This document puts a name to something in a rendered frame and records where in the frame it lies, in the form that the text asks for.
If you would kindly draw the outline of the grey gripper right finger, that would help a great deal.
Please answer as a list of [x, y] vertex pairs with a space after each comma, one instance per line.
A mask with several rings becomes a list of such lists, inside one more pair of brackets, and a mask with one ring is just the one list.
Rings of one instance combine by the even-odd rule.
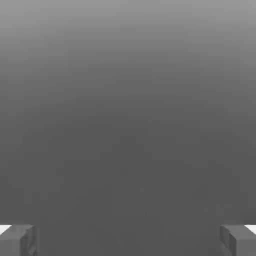
[[221, 225], [222, 256], [256, 256], [256, 224]]

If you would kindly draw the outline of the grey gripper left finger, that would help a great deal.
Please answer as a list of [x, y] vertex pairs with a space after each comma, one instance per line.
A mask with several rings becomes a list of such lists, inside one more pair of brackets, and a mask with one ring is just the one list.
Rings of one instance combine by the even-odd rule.
[[0, 224], [0, 256], [38, 256], [37, 227]]

